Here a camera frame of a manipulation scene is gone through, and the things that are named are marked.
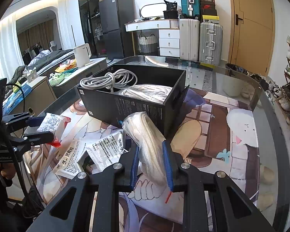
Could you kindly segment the left hand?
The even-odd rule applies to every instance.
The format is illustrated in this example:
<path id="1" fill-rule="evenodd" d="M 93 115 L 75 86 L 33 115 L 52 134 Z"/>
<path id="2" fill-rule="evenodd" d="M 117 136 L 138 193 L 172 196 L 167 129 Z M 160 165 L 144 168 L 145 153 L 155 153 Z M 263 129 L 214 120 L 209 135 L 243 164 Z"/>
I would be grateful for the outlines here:
<path id="1" fill-rule="evenodd" d="M 12 179 L 15 174 L 16 170 L 13 163 L 0 163 L 0 181 L 3 186 L 10 187 L 13 184 Z"/>

